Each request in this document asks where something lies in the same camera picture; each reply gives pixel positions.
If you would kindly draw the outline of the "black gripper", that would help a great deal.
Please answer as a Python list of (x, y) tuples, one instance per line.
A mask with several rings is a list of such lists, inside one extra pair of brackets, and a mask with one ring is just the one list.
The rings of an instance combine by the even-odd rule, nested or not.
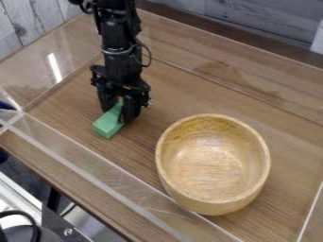
[(131, 122), (140, 114), (142, 106), (150, 102), (151, 87), (142, 79), (148, 64), (142, 63), (142, 47), (135, 46), (124, 53), (104, 51), (104, 65), (92, 64), (91, 84), (98, 89), (103, 112), (108, 112), (123, 98), (120, 121)]

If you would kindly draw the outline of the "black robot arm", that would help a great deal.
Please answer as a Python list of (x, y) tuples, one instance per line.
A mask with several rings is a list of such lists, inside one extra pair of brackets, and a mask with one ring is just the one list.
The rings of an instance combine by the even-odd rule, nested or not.
[(131, 122), (150, 105), (148, 83), (142, 78), (143, 48), (138, 35), (142, 20), (136, 11), (135, 0), (67, 0), (86, 14), (94, 16), (98, 34), (102, 36), (104, 65), (92, 64), (91, 84), (98, 88), (98, 95), (104, 112), (112, 110), (123, 100), (118, 119)]

